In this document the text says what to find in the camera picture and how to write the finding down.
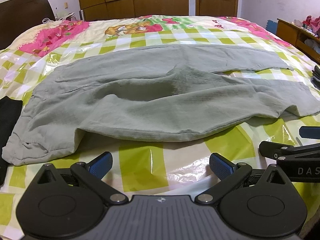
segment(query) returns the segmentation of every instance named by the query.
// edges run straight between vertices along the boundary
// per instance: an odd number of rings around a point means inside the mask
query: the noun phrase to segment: bed
[[[51,35],[40,34],[43,29],[59,31],[59,28],[65,40],[53,40]],[[0,98],[8,96],[22,100],[25,106],[33,89],[57,66],[100,54],[161,44],[227,44],[276,52],[294,71],[266,69],[222,74],[303,82],[320,100],[319,91],[310,82],[315,63],[257,24],[234,17],[157,15],[90,23],[53,22],[29,29],[0,52]],[[212,152],[218,152],[234,163],[246,162],[253,168],[265,169],[271,160],[259,155],[261,141],[295,146],[317,143],[317,140],[301,138],[299,128],[319,124],[320,115],[297,118],[284,114],[278,119],[254,117],[207,138],[179,143],[125,140],[110,143],[103,136],[87,133],[74,154],[51,162],[56,168],[68,168],[77,161],[88,162],[109,151],[113,155],[113,168],[103,181],[129,197],[133,194],[189,194],[194,197],[218,182],[208,165]],[[36,163],[9,167],[5,184],[0,189],[1,236],[19,239],[23,235],[15,217],[15,207],[41,166]],[[317,220],[320,185],[294,185],[308,208],[302,231],[305,234],[310,228],[308,223],[314,224]]]

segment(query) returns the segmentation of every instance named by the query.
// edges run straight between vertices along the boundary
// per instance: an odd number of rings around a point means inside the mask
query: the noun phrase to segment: green checkered pattern
[[[177,22],[177,24],[167,24],[166,21],[163,19],[170,19],[170,22]],[[142,21],[149,21],[151,24],[160,24],[163,31],[168,31],[168,30],[174,30],[174,29],[187,29],[191,25],[194,24],[194,22],[187,18],[187,17],[168,17],[168,16],[153,16],[150,18],[143,19]]]
[[[25,105],[34,87],[59,65],[113,51],[159,44],[228,44],[274,51],[295,71],[267,69],[259,72],[235,71],[224,74],[304,82],[315,97],[320,97],[318,90],[309,80],[315,63],[296,48],[283,47],[243,30],[186,28],[187,24],[192,24],[187,20],[188,18],[182,29],[127,34],[86,44],[67,43],[43,58],[19,50],[6,49],[0,53],[0,98],[8,95],[10,98],[23,100]],[[67,168],[76,161],[87,162],[104,151],[110,151],[114,165],[103,181],[128,196],[135,193],[161,194],[207,176],[206,167],[211,152],[218,152],[235,163],[243,161],[253,168],[266,168],[266,163],[258,153],[261,141],[290,145],[316,142],[299,137],[299,127],[302,125],[319,126],[320,115],[297,118],[287,114],[279,119],[256,117],[196,142],[155,144],[120,141],[111,145],[100,143],[90,151],[80,148],[75,154],[54,160],[52,163],[57,168]],[[41,164],[31,164],[9,168],[0,193],[0,235],[14,238],[21,233],[15,217],[15,207],[40,167]],[[320,186],[295,183],[295,187],[306,202],[310,219],[320,205]]]

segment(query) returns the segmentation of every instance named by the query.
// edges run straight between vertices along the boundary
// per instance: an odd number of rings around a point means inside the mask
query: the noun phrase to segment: gray pants
[[[273,52],[207,45],[144,47],[59,66],[34,90],[3,158],[21,165],[63,157],[75,152],[86,131],[180,142],[253,116],[320,111],[303,83],[215,74],[270,67],[289,68]]]

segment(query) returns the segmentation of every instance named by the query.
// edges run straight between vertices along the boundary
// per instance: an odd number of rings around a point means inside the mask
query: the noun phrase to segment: wooden headboard
[[[8,47],[24,31],[55,20],[48,0],[9,0],[0,3],[0,49]]]

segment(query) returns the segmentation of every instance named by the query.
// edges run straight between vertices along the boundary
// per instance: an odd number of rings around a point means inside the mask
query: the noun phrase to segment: black cloth
[[[22,110],[22,101],[13,100],[5,96],[0,99],[0,186],[3,185],[7,174],[8,163],[2,159],[4,147],[12,133]]]

